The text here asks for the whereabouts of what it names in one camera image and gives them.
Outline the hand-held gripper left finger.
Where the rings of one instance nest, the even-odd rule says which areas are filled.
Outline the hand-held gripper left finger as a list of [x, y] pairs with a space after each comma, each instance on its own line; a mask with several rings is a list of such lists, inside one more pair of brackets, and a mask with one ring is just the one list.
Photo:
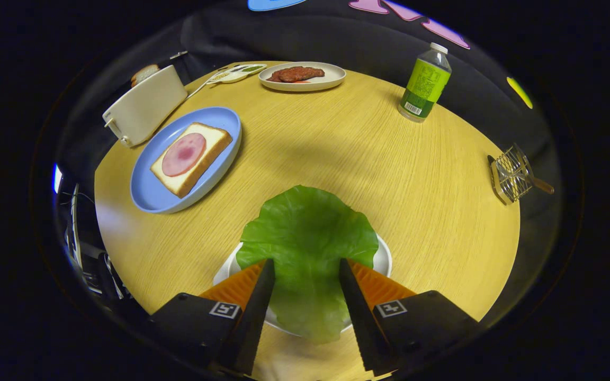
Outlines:
[[202, 376], [250, 376], [274, 280], [266, 259], [199, 296], [179, 293], [146, 320], [146, 335]]

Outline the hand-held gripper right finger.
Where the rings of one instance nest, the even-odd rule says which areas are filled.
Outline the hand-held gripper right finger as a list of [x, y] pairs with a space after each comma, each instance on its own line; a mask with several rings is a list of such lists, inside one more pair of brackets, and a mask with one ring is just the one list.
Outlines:
[[339, 283], [363, 366], [375, 376], [409, 378], [481, 331], [440, 292], [413, 292], [352, 259], [341, 259]]

